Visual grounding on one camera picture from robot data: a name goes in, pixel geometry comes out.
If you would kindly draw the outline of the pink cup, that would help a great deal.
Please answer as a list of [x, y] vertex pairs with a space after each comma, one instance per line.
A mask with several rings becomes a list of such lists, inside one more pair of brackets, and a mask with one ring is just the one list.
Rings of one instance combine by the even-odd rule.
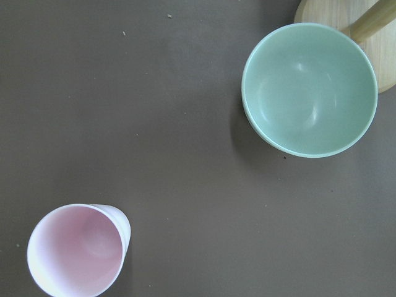
[[99, 296], [121, 272], [131, 224], [116, 207], [69, 204], [45, 215], [27, 245], [28, 269], [50, 296]]

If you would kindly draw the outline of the green bowl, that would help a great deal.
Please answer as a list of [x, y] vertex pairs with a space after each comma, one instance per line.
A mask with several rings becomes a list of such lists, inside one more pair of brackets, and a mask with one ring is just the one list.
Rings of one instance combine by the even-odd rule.
[[257, 135], [290, 155], [323, 158], [356, 144], [377, 108], [377, 80], [364, 51], [326, 25], [297, 23], [265, 36], [241, 80]]

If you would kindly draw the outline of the wooden mug tree stand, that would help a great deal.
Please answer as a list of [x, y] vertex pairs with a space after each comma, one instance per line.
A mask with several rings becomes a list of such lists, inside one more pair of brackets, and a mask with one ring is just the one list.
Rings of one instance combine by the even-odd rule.
[[301, 1], [295, 23], [328, 25], [350, 37], [374, 68], [378, 92], [395, 86], [395, 1]]

